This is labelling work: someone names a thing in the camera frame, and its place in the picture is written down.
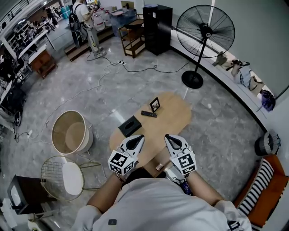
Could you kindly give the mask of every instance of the gray tiled floor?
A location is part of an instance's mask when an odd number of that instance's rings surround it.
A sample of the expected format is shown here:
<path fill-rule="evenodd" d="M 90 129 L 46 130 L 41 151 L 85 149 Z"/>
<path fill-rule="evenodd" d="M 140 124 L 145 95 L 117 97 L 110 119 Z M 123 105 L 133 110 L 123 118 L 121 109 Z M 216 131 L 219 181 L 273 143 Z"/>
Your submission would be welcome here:
<path fill-rule="evenodd" d="M 167 51 L 156 57 L 143 51 L 137 58 L 124 56 L 120 40 L 112 38 L 102 46 L 107 50 L 106 57 L 112 62 L 124 60 L 129 70 L 140 70 L 158 65 L 158 70 L 174 71 L 183 66 L 187 60 L 175 53 Z M 110 155 L 109 137 L 121 122 L 119 115 L 125 120 L 134 114 L 142 104 L 153 99 L 163 91 L 171 91 L 185 96 L 192 108 L 191 123 L 181 132 L 196 154 L 198 172 L 215 187 L 226 199 L 232 200 L 246 183 L 256 160 L 254 141 L 262 131 L 243 106 L 213 78 L 199 69 L 204 77 L 204 85 L 200 89 L 188 89 L 181 81 L 185 70 L 194 68 L 194 64 L 186 65 L 177 73 L 160 73 L 154 70 L 144 72 L 126 72 L 120 65 L 110 66 L 112 73 L 100 81 L 102 87 L 80 93 L 74 99 L 58 108 L 64 101 L 78 92 L 98 85 L 99 79 L 108 70 L 103 70 L 109 62 L 103 58 L 91 62 L 86 61 L 89 53 L 82 55 L 74 62 L 66 57 L 58 62 L 58 68 L 40 79 L 28 93 L 23 110 L 23 121 L 19 133 L 33 130 L 32 137 L 43 131 L 34 140 L 21 136 L 16 143 L 8 133 L 1 145 L 1 165 L 5 178 L 0 178 L 0 198 L 7 197 L 7 187 L 12 177 L 39 177 L 43 162 L 58 155 L 51 143 L 51 129 L 56 118 L 66 110 L 78 110 L 92 123 L 94 134 L 91 158 L 105 167 L 107 175 L 107 159 Z M 85 159 L 70 156 L 78 163 Z M 88 185 L 100 186 L 105 182 L 101 168 L 95 172 L 85 172 Z M 76 200 L 58 203 L 61 213 L 54 216 L 61 230 L 68 230 L 73 224 L 78 209 L 84 206 L 93 194 L 84 191 Z"/>

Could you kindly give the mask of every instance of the black cabinet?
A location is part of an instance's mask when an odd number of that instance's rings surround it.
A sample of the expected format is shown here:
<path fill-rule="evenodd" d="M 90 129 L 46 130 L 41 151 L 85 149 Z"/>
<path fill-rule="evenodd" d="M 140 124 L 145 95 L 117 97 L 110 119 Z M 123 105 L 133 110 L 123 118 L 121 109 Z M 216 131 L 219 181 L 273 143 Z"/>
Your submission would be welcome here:
<path fill-rule="evenodd" d="M 167 51 L 171 41 L 172 8 L 143 8 L 145 48 L 155 55 Z"/>

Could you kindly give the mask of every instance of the white t-shirt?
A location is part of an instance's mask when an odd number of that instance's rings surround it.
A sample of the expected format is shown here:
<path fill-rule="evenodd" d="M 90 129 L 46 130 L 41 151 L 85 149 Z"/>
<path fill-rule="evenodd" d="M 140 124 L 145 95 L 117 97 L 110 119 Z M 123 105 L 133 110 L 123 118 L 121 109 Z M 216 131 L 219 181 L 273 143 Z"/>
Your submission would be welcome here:
<path fill-rule="evenodd" d="M 90 18 L 88 21 L 85 21 L 83 18 L 83 15 L 89 14 L 89 10 L 87 9 L 85 4 L 82 4 L 80 2 L 75 2 L 74 5 L 72 6 L 72 11 L 77 15 L 77 18 L 79 22 L 84 22 L 89 28 L 93 27 L 93 22 L 92 19 Z"/>
<path fill-rule="evenodd" d="M 81 208 L 72 231 L 229 231 L 228 224 L 234 231 L 251 231 L 232 202 L 212 207 L 168 179 L 137 179 L 122 188 L 106 213 Z"/>

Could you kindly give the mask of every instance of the oval wooden table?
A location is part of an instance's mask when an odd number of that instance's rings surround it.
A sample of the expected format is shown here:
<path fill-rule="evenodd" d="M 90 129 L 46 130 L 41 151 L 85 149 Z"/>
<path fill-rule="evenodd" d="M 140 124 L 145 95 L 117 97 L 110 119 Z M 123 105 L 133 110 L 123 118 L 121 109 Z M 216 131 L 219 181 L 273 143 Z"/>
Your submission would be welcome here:
<path fill-rule="evenodd" d="M 160 108 L 155 112 L 157 118 L 141 115 L 141 111 L 151 111 L 149 103 L 156 97 L 159 99 Z M 162 92 L 153 97 L 147 104 L 143 105 L 134 116 L 141 122 L 142 127 L 133 135 L 143 134 L 144 145 L 138 156 L 138 165 L 144 167 L 152 176 L 156 177 L 162 170 L 157 171 L 155 167 L 162 163 L 169 163 L 170 155 L 164 141 L 166 134 L 179 134 L 191 121 L 190 106 L 177 94 L 173 92 Z M 110 149 L 116 150 L 125 136 L 116 128 L 110 136 Z"/>

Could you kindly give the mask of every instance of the black tissue box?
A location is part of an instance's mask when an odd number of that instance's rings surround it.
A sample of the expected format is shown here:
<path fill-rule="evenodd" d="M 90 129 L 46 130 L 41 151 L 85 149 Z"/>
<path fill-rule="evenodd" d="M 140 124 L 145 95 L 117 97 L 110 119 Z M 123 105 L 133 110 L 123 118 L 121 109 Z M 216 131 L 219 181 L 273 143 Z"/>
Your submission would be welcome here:
<path fill-rule="evenodd" d="M 122 125 L 120 125 L 119 130 L 123 133 L 125 137 L 131 136 L 137 129 L 141 128 L 141 123 L 132 116 L 129 118 L 126 122 L 124 122 Z"/>

